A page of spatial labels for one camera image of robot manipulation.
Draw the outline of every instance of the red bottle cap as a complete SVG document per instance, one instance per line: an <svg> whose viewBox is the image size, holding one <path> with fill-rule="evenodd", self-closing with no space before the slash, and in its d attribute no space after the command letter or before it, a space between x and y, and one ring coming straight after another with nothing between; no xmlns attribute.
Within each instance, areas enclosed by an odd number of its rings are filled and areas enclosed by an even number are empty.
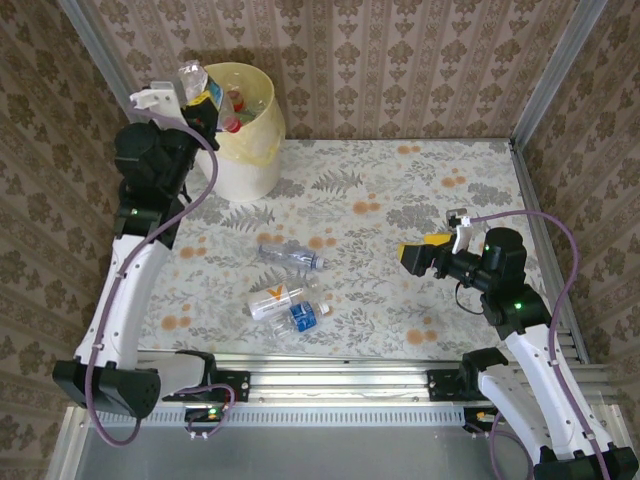
<svg viewBox="0 0 640 480"><path fill-rule="evenodd" d="M238 130L240 130L241 127L242 127L242 122L240 122L240 120L234 117L227 125L226 130L229 133L236 133Z"/></svg>

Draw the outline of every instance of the damask wallpaper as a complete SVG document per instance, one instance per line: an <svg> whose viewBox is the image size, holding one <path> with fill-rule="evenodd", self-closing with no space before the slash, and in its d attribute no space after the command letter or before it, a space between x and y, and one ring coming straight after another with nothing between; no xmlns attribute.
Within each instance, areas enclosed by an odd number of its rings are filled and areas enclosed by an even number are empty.
<svg viewBox="0 0 640 480"><path fill-rule="evenodd" d="M0 479L24 480L46 473L68 403L51 371L108 264L125 118L55 2L1 0L0 24Z"/></svg>
<svg viewBox="0 0 640 480"><path fill-rule="evenodd" d="M582 253L572 303L640 445L640 1L609 0L525 149L543 209ZM566 272L566 239L552 240Z"/></svg>
<svg viewBox="0 0 640 480"><path fill-rule="evenodd" d="M134 90L180 60L274 81L289 138L509 137L577 0L90 0Z"/></svg>

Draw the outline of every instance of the cable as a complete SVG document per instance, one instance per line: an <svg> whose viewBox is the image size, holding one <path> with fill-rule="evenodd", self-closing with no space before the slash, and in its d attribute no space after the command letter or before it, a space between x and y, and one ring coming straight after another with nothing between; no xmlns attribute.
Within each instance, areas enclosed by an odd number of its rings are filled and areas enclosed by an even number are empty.
<svg viewBox="0 0 640 480"><path fill-rule="evenodd" d="M212 390L216 390L219 388L225 389L227 392L229 392L229 402L225 403L225 405L228 405L228 408L226 409L222 419L218 422L218 424L215 427L213 427L208 432L203 432L202 436L205 438L215 434L218 430L220 430L220 427L222 427L222 425L227 422L226 420L227 416L229 415L229 412L231 412L231 409L236 404L236 392L233 390L233 388L231 388L229 385L226 385L224 383L214 383L213 385L206 385L204 387L185 388L184 390L180 390L179 392L177 392L177 393L183 393L183 394L194 394L194 393L210 392ZM189 420L189 423L187 424L187 432L195 433L191 429L191 427L193 425L193 422L195 422L196 420L197 418L192 418Z"/></svg>
<svg viewBox="0 0 640 480"><path fill-rule="evenodd" d="M509 438L509 439L513 440L514 442L516 442L518 444L518 446L522 449L522 451L525 454L525 457L527 458L527 480L532 479L533 478L533 461L531 460L531 457L529 457L529 452L527 451L527 448L524 446L524 444L522 443L522 441L520 440L520 438L518 438L518 436L516 434L511 433L511 432L505 432L503 430L494 429L495 425L497 425L497 421L494 421L493 425L491 425L491 430L494 431L494 435L495 436ZM477 427L476 425L474 425L472 423L467 423L466 426L471 428L472 430L474 430L477 433L480 433L480 434L483 434L483 435L489 434L489 438L491 438L489 432L485 432L484 430L482 430L481 428ZM489 443L489 453L490 454L491 454L492 447L493 447L494 454L493 454L493 456L491 456L491 467L493 468L493 473L495 473L496 477L498 479L500 479L500 480L503 480L502 473L498 469L498 464L497 464L496 457L495 457L495 445L492 445L491 443Z"/></svg>
<svg viewBox="0 0 640 480"><path fill-rule="evenodd" d="M596 458L598 459L598 464L600 465L600 470L602 471L603 480L611 480L611 477L609 476L609 471L607 470L607 464L604 461L604 457L602 456L602 451L600 450L600 446L598 445L598 441L595 438L593 430L591 430L591 427L589 426L589 422L587 421L586 417L582 414L582 410L580 409L580 406L578 405L578 402L576 401L575 397L571 393L571 389L569 388L569 385L567 385L567 381L565 380L564 375L562 374L562 370L560 370L560 365L557 362L558 356L556 354L555 337L556 337L556 331L558 330L558 322L560 320L560 309L562 308L562 304L564 303L564 300L567 297L569 289L578 278L578 262L580 258L580 252L578 251L578 245L576 244L576 239L571 233L571 230L569 230L569 228L564 223L562 223L560 219L554 217L553 215L549 215L548 213L538 212L535 210L512 210L509 212L496 213L495 215L487 215L486 217L476 217L471 219L471 223L487 222L489 220L495 220L497 218L502 218L502 217L510 217L513 215L529 215L529 216L542 217L545 220L549 220L550 222L554 223L558 228L560 228L560 230L562 230L562 232L569 239L569 244L571 245L571 252L573 254L573 266L571 267L571 274L569 275L569 279L564 284L564 287L560 292L560 295L558 295L556 304L553 307L553 314L551 315L551 324L549 325L549 343L548 343L549 357L551 360L551 366L552 366L553 372L555 373L558 383L560 384L560 388L562 389L562 392L567 397L567 401L571 405L571 408L576 414L576 417L578 417L580 426L584 430L585 435L587 435L587 438L591 436L591 439L589 440L589 442L591 443L591 447L593 448Z"/></svg>
<svg viewBox="0 0 640 480"><path fill-rule="evenodd" d="M502 418L502 414L498 412L496 414L495 419L493 420L493 425L491 425L491 432L489 433L489 457L491 458L491 467L493 468L493 473L495 473L498 480L504 480L502 473L500 472L500 468L498 467L498 459L496 457L496 437L505 437L510 438L514 442L516 442L522 450L524 450L527 457L527 480L533 478L533 461L531 457L529 457L529 452L522 444L522 441L518 438L517 435L511 432L504 432L502 430L498 430L498 422Z"/></svg>
<svg viewBox="0 0 640 480"><path fill-rule="evenodd" d="M456 299L456 305L458 305L462 310L464 310L467 313L470 313L471 315L484 315L484 312L474 312L473 310L469 310L467 307L463 306L460 303L460 300L458 300L458 290L460 290L460 285L462 285L462 283L458 282L458 285L456 285L456 290L454 292L454 297Z"/></svg>
<svg viewBox="0 0 640 480"><path fill-rule="evenodd" d="M209 180L209 184L204 189L204 191L200 194L200 196L196 198L193 203L189 204L178 215L166 221L165 223L160 225L156 230L154 230L149 235L147 235L138 245L136 245L136 247L131 251L131 253L129 253L127 258L124 259L124 261L122 262L122 266L116 273L116 277L113 281L113 284L111 285L111 289L109 290L109 294L107 295L107 299L104 303L102 315L100 316L100 323L98 324L98 328L96 329L96 336L95 336L94 344L91 347L91 355L89 356L87 371L84 377L84 391L85 391L85 400L87 404L87 411L89 412L89 417L91 418L91 421L95 425L96 430L98 431L98 434L100 435L100 437L112 447L124 447L126 445L129 445L131 442L133 442L133 440L138 435L138 432L140 431L140 425L142 423L142 420L136 419L136 425L133 429L133 432L129 436L129 438L125 440L116 440L111 435L109 435L109 433L105 430L104 426L100 423L100 419L98 418L98 413L96 412L95 399L93 398L93 389L92 389L93 372L96 366L98 352L103 348L103 345L101 342L104 336L104 331L107 327L107 319L109 318L109 312L111 311L111 307L113 306L113 301L116 297L116 294L118 293L118 287L120 286L120 282L124 278L124 275L127 273L127 269L133 263L136 255L138 255L138 253L140 253L140 251L145 246L150 244L159 235L161 235L167 229L171 228L173 225L178 223L185 216L187 216L189 213L195 210L198 206L200 206L200 204L204 201L204 199L207 198L207 195L209 195L209 193L211 193L211 191L213 190L213 186L215 185L216 180L218 178L218 160L216 158L215 151L213 150L213 147L211 146L211 144L197 131L195 131L193 128L189 127L188 125L185 125L184 123L180 122L179 120L176 120L175 118L166 117L164 115L153 113L148 110L140 110L135 108L133 105L130 107L130 112L135 115L140 115L140 116L151 118L154 120L161 120L165 125L168 125L172 128L175 128L176 130L181 130L191 135L193 138L195 138L198 141L198 143L200 143L200 145L202 145L202 147L207 152L209 152L209 155L211 156L211 163L213 168L211 171L211 180Z"/></svg>

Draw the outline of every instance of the plastic bottle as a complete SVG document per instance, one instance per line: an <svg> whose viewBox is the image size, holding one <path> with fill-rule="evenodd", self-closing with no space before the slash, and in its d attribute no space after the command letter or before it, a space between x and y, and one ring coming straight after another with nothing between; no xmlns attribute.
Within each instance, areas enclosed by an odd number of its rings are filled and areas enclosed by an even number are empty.
<svg viewBox="0 0 640 480"><path fill-rule="evenodd" d="M195 105L210 99L218 109L219 131L236 133L242 123L236 117L229 95L202 68L197 60L185 62L178 69L178 76L184 86L187 105Z"/></svg>
<svg viewBox="0 0 640 480"><path fill-rule="evenodd" d="M214 103L216 103L216 106L218 107L218 130L236 133L242 127L242 123L238 117L236 117L231 97L222 92L220 86L213 80L209 83L209 89L212 91L214 99L217 100L217 97L219 98L217 101L214 100Z"/></svg>
<svg viewBox="0 0 640 480"><path fill-rule="evenodd" d="M250 293L247 305L256 321L264 320L287 310L292 305L311 300L320 295L320 285L315 278L288 281L259 292Z"/></svg>
<svg viewBox="0 0 640 480"><path fill-rule="evenodd" d="M317 325L318 319L329 313L329 305L324 302L302 302L271 317L269 326L274 338L280 340L294 332L304 332Z"/></svg>
<svg viewBox="0 0 640 480"><path fill-rule="evenodd" d="M290 247L279 243L264 243L258 247L258 255L265 260L302 267L309 270L323 270L329 268L329 262L319 257L316 252L303 247Z"/></svg>

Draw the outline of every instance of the metal frame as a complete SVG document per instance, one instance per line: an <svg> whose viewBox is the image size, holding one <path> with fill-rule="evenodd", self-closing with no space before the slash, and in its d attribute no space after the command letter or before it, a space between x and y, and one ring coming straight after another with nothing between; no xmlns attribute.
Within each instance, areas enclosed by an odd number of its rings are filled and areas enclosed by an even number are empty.
<svg viewBox="0 0 640 480"><path fill-rule="evenodd" d="M46 480L76 478L80 458L87 439L89 414L80 407L67 407L51 456Z"/></svg>
<svg viewBox="0 0 640 480"><path fill-rule="evenodd" d="M140 351L140 367L173 354ZM488 401L430 401L426 370L457 368L457 362L240 354L216 354L216 360L220 369L252 373L249 402L238 407L228 427L461 426L464 407L491 406ZM512 368L517 381L530 391L519 366ZM574 363L571 370L616 444L630 445L604 367ZM143 426L183 428L186 407L160 402ZM67 409L47 480L75 478L87 430L92 428L87 417L80 407ZM102 419L112 428L131 428L133 422L108 414Z"/></svg>
<svg viewBox="0 0 640 480"><path fill-rule="evenodd" d="M511 134L520 148L533 135L606 5L604 0L581 0L576 7Z"/></svg>
<svg viewBox="0 0 640 480"><path fill-rule="evenodd" d="M100 73L102 73L118 104L120 104L129 120L132 120L131 115L128 113L129 94L136 91L136 86L130 84L127 80L127 75L111 54L105 39L100 36L99 29L96 28L95 22L87 11L87 5L77 0L60 0L59 3Z"/></svg>
<svg viewBox="0 0 640 480"><path fill-rule="evenodd" d="M522 152L517 145L513 143L511 143L511 158L516 169L516 176L520 184L522 201L524 202L525 208L527 210L542 211L535 189L533 188L533 182L524 163ZM551 238L549 237L549 232L547 231L544 220L540 217L529 217L528 220L533 243L538 253L540 271L542 272L542 278L547 290L547 297L549 298L549 302L555 304L564 287L564 278L560 271L560 265L558 264L553 246L551 245ZM578 321L576 320L569 298L565 299L562 310L560 311L560 321L562 325L570 330L580 361L589 363L589 354L582 334L580 333L580 327L578 326Z"/></svg>

